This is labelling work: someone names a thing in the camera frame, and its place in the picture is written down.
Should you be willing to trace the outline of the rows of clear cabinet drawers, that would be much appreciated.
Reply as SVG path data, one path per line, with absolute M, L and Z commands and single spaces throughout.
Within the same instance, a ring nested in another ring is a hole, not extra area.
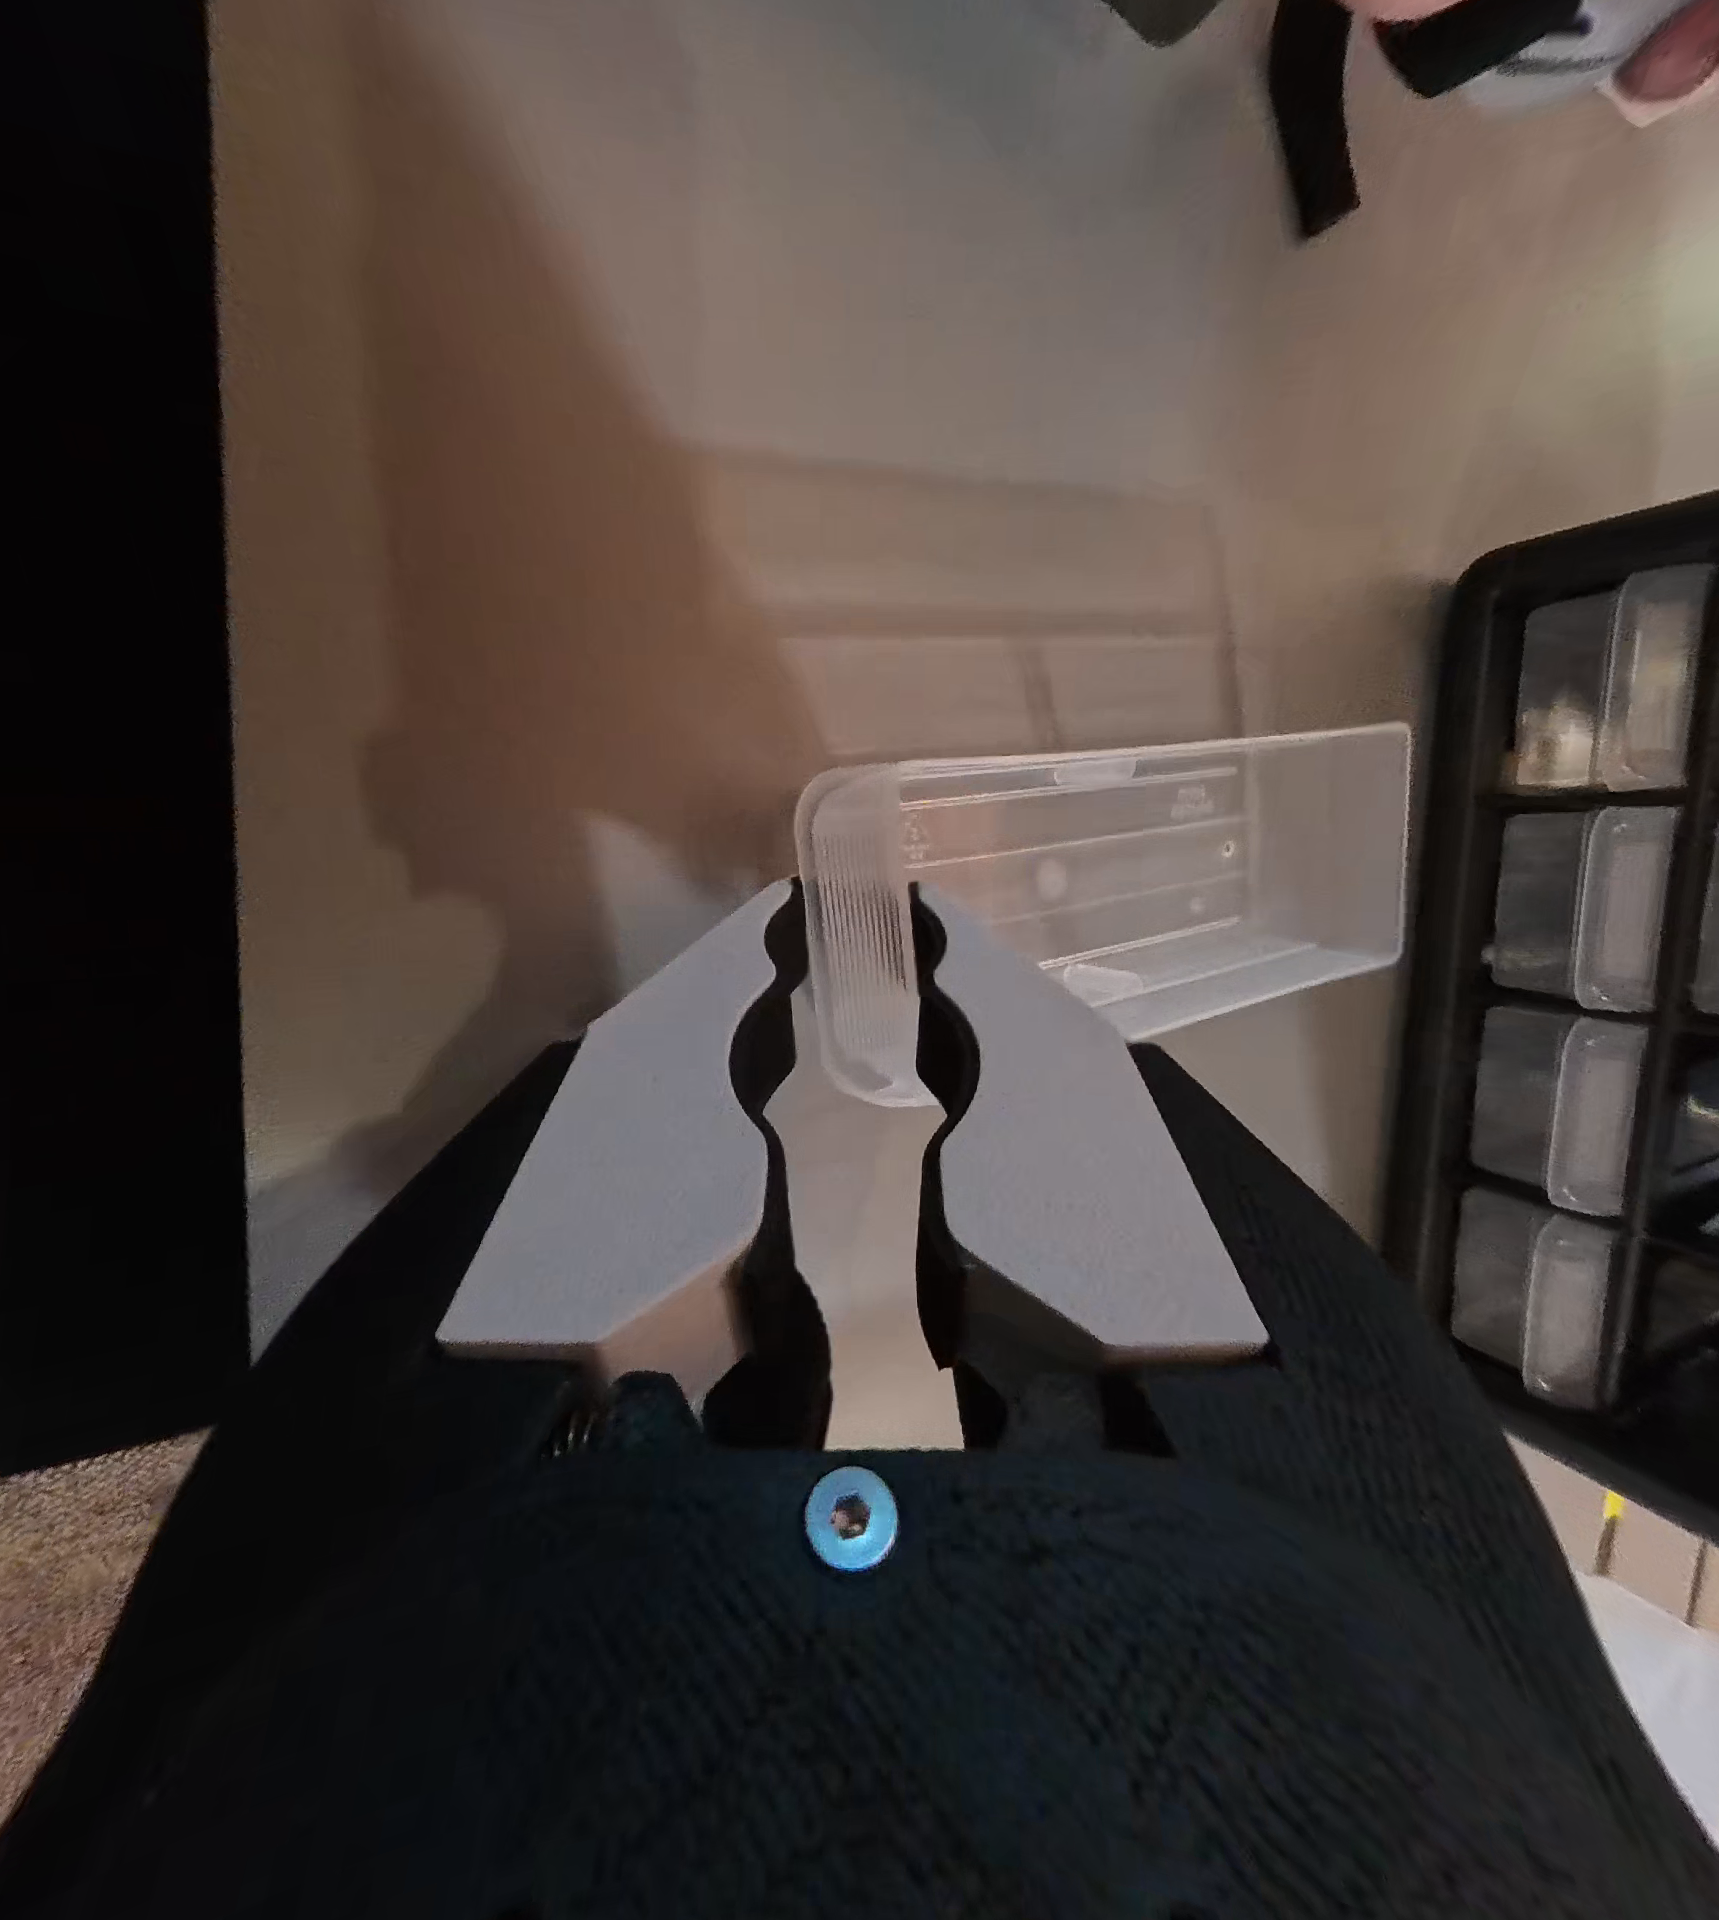
M 1522 625 L 1448 1326 L 1576 1414 L 1719 1337 L 1718 605 L 1702 560 Z

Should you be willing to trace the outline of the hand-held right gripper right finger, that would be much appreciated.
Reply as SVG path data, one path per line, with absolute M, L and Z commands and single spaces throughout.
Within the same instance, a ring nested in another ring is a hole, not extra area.
M 1132 1046 L 914 891 L 920 1333 L 970 1452 L 1158 1451 L 1146 1380 L 1266 1363 L 1270 1335 Z

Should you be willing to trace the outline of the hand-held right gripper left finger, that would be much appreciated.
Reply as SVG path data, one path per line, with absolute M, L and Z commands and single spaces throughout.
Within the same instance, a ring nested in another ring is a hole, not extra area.
M 444 1312 L 444 1353 L 560 1364 L 600 1394 L 666 1376 L 728 1447 L 824 1447 L 830 1337 L 770 1120 L 804 974 L 804 894 L 782 881 L 584 1033 Z

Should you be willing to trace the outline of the black drawer cabinet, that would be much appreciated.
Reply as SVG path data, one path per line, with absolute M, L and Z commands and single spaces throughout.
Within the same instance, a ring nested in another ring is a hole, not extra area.
M 1450 1335 L 1504 1425 L 1719 1549 L 1719 1337 L 1650 1392 L 1584 1414 L 1528 1398 L 1450 1333 L 1454 1198 L 1484 1007 L 1476 967 L 1494 901 L 1494 806 L 1528 613 L 1670 564 L 1719 568 L 1719 492 L 1500 549 L 1448 600 L 1416 809 L 1416 910 L 1384 1228 L 1392 1267 Z M 1719 602 L 1712 628 L 1719 660 Z

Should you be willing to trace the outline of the small clear plastic drawer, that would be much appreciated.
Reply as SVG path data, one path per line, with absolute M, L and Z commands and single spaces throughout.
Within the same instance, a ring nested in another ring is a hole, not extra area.
M 1406 724 L 836 768 L 796 809 L 824 1069 L 912 1106 L 914 906 L 962 908 L 1130 1042 L 1390 971 Z

